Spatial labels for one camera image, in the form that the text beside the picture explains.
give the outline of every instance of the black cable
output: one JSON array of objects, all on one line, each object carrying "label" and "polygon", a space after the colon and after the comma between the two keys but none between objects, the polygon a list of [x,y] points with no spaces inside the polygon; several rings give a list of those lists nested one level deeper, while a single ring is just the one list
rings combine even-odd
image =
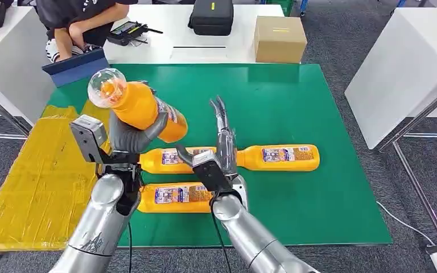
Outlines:
[{"label": "black cable", "polygon": [[215,215],[213,215],[213,203],[215,202],[215,199],[216,196],[214,196],[214,198],[210,201],[210,214],[212,215],[213,225],[215,226],[215,230],[217,231],[217,236],[218,236],[218,240],[220,241],[220,246],[224,251],[224,257],[225,257],[225,261],[227,262],[227,268],[229,270],[229,273],[232,273],[232,270],[230,269],[229,257],[227,256],[227,251],[225,251],[224,241],[222,240],[222,236],[220,235],[219,226],[217,226]]},{"label": "black cable", "polygon": [[131,224],[128,222],[128,235],[130,237],[130,264],[128,265],[128,273],[131,273]]}]

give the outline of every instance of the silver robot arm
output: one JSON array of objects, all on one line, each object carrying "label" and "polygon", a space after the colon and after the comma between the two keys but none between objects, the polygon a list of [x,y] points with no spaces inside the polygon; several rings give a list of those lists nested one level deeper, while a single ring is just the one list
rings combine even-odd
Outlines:
[{"label": "silver robot arm", "polygon": [[155,123],[139,131],[121,122],[111,112],[110,135],[114,151],[100,149],[106,141],[103,123],[82,115],[71,123],[71,131],[88,162],[97,163],[97,176],[88,206],[51,273],[105,272],[141,199],[141,169],[138,153],[155,139],[166,126],[168,115],[160,113]]},{"label": "silver robot arm", "polygon": [[249,269],[255,273],[317,272],[288,251],[249,213],[246,183],[237,173],[235,138],[229,128],[225,105],[217,96],[211,100],[217,117],[217,153],[192,156],[177,146],[180,158],[189,164],[205,187],[214,192],[211,209]]},{"label": "silver robot arm", "polygon": [[[125,193],[119,176],[106,174],[93,188],[91,198],[73,235],[51,273],[105,272],[131,212],[121,214],[118,203]],[[130,207],[134,211],[140,201]]]}]

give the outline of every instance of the white desk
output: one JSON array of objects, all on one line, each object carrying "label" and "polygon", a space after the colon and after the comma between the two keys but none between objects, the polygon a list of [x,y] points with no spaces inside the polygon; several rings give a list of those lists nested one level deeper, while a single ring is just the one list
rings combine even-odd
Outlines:
[{"label": "white desk", "polygon": [[113,27],[132,20],[163,34],[146,33],[149,44],[138,47],[106,42],[104,50],[109,63],[255,63],[253,39],[257,16],[284,16],[280,5],[234,5],[229,36],[199,36],[187,26],[192,9],[193,5],[130,6],[127,18]]},{"label": "white desk", "polygon": [[436,99],[437,9],[396,9],[345,95],[370,149]]},{"label": "white desk", "polygon": [[46,29],[32,7],[10,7],[0,28],[0,104],[34,124],[55,89],[48,64]]}]

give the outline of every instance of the blue notebook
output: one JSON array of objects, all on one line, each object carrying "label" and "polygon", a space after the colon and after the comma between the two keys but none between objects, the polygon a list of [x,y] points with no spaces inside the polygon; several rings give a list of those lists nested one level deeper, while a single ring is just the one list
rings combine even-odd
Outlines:
[{"label": "blue notebook", "polygon": [[64,61],[45,65],[42,68],[51,76],[56,87],[60,87],[89,77],[107,67],[110,65],[105,57],[105,52],[100,48]]}]

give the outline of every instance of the orange juice bottle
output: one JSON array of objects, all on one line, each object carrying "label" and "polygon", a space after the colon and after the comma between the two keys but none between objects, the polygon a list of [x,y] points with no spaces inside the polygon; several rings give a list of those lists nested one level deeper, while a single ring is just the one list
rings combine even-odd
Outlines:
[{"label": "orange juice bottle", "polygon": [[[187,148],[192,155],[197,155],[206,150],[216,151],[215,147]],[[142,169],[149,173],[193,173],[192,168],[183,163],[178,157],[175,148],[153,149],[140,155]]]},{"label": "orange juice bottle", "polygon": [[[189,147],[193,155],[215,147]],[[140,155],[140,164],[149,173],[192,173],[180,160],[176,149],[153,149]],[[319,150],[310,144],[250,146],[237,152],[237,166],[252,171],[313,171],[319,166]]]},{"label": "orange juice bottle", "polygon": [[121,121],[141,130],[152,125],[158,113],[167,112],[167,126],[158,136],[166,143],[179,141],[187,134],[187,121],[178,110],[155,97],[146,84],[126,82],[117,69],[96,72],[89,81],[88,96],[96,106],[112,108]]},{"label": "orange juice bottle", "polygon": [[310,144],[250,146],[237,152],[237,165],[252,171],[308,172],[319,162],[319,150]]},{"label": "orange juice bottle", "polygon": [[138,210],[145,213],[210,212],[212,194],[200,182],[147,184]]}]

